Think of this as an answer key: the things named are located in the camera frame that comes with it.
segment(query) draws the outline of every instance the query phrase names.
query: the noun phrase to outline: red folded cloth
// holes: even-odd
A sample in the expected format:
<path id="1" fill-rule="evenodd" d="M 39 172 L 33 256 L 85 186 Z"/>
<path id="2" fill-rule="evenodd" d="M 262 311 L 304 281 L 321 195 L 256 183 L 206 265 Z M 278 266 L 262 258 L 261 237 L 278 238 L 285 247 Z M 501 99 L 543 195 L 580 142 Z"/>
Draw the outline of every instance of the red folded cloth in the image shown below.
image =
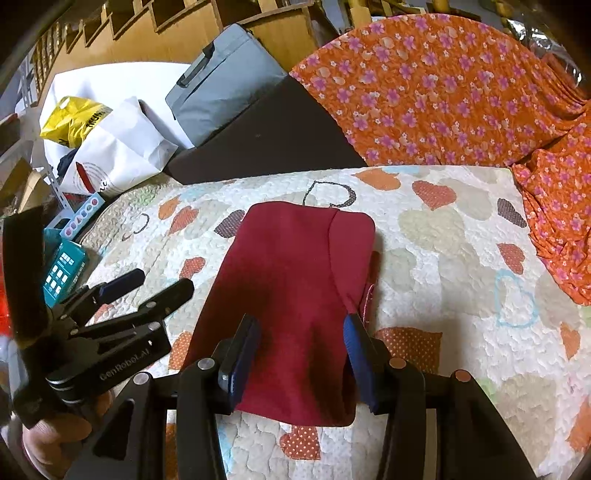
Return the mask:
<path id="1" fill-rule="evenodd" d="M 253 205 L 203 306 L 184 366 L 211 355 L 249 313 L 262 335 L 238 409 L 295 425 L 351 424 L 355 382 L 343 321 L 365 309 L 374 236 L 364 213 Z"/>

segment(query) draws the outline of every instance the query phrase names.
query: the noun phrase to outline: bed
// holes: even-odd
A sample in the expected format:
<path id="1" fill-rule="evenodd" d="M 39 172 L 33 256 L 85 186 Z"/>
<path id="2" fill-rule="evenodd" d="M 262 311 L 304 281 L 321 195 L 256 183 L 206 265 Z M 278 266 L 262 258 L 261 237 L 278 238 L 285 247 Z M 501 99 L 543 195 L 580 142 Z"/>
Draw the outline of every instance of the bed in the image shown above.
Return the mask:
<path id="1" fill-rule="evenodd" d="M 123 194 L 81 239 L 94 259 L 89 285 L 133 268 L 146 273 L 141 288 L 91 322 L 131 312 L 191 278 L 192 300 L 166 320 L 173 350 L 149 368 L 155 376 L 178 371 L 244 213 L 270 200 L 367 213 L 381 259 L 370 333 L 425 371 L 470 371 L 536 474 L 570 475 L 591 438 L 589 318 L 536 257 L 505 168 L 388 166 L 192 186 L 154 177 Z M 240 411 L 218 420 L 230 479 L 373 479 L 385 425 L 363 405 L 344 428 Z M 170 413 L 168 478 L 176 476 L 174 432 Z"/>

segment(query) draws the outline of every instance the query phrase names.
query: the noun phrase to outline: floral cloth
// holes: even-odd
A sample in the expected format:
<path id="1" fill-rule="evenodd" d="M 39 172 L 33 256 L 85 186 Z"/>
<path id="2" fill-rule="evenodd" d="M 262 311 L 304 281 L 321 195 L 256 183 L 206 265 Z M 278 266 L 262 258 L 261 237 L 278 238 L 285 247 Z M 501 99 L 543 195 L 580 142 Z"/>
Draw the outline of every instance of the floral cloth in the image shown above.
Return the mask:
<path id="1" fill-rule="evenodd" d="M 369 165 L 510 165 L 566 134 L 585 99 L 494 28 L 402 15 L 358 28 L 291 71 Z"/>
<path id="2" fill-rule="evenodd" d="M 522 187 L 530 238 L 556 283 L 591 305 L 591 119 L 513 172 Z"/>

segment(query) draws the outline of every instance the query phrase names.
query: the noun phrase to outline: white paper bag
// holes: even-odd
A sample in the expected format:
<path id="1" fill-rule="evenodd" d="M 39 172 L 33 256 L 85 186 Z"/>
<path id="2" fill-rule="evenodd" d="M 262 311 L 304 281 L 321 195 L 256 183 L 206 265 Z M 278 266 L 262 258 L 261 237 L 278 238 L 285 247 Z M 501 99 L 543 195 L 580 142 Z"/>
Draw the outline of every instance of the white paper bag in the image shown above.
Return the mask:
<path id="1" fill-rule="evenodd" d="M 176 149 L 144 115 L 138 99 L 128 98 L 82 142 L 61 189 L 116 196 L 161 172 Z"/>

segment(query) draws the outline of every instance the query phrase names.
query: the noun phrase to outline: gray laptop bag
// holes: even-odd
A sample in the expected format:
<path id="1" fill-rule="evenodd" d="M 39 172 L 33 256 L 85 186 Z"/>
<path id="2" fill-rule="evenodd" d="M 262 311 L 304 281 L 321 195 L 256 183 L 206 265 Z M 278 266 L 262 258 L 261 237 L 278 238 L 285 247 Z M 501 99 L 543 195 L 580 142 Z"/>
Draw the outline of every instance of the gray laptop bag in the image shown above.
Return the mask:
<path id="1" fill-rule="evenodd" d="M 285 75 L 256 38 L 233 24 L 203 49 L 166 103 L 198 147 Z"/>

